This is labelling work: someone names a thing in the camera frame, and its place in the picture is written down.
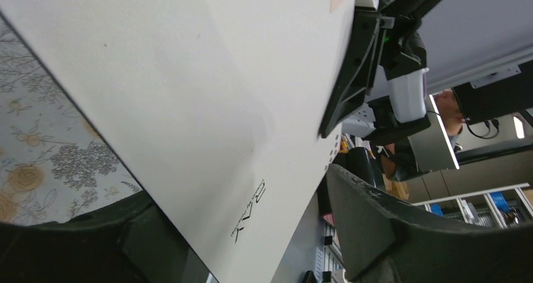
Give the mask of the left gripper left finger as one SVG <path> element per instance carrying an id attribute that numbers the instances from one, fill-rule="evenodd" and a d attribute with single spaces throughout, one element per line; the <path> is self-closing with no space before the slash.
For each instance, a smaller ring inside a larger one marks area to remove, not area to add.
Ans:
<path id="1" fill-rule="evenodd" d="M 146 192 L 66 223 L 1 225 L 2 282 L 205 282 L 208 275 Z"/>

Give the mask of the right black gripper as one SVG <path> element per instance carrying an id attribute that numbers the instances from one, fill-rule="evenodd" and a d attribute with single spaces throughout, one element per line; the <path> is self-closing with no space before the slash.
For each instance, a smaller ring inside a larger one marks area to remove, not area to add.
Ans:
<path id="1" fill-rule="evenodd" d="M 354 1 L 348 44 L 319 127 L 322 138 L 364 104 L 374 85 L 385 36 L 394 26 L 394 19 L 378 10 L 380 0 Z"/>

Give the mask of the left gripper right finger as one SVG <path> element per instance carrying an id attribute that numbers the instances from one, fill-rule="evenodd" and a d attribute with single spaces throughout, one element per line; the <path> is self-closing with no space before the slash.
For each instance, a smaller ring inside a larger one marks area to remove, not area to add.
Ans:
<path id="1" fill-rule="evenodd" d="M 326 172 L 350 282 L 531 282 L 532 225 L 485 228 L 438 216 L 339 165 Z"/>

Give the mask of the white perforated board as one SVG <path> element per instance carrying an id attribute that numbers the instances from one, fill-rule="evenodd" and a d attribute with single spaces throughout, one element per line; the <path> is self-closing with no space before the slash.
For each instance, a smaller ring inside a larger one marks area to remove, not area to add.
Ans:
<path id="1" fill-rule="evenodd" d="M 355 0 L 1 0 L 219 282 L 270 282 L 339 146 Z"/>

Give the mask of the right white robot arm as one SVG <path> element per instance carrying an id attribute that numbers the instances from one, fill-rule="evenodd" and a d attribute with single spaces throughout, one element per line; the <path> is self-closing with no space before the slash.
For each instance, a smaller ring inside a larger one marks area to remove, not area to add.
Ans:
<path id="1" fill-rule="evenodd" d="M 442 0 L 354 0 L 348 45 L 319 135 L 341 123 L 386 145 L 430 126 L 423 17 Z"/>

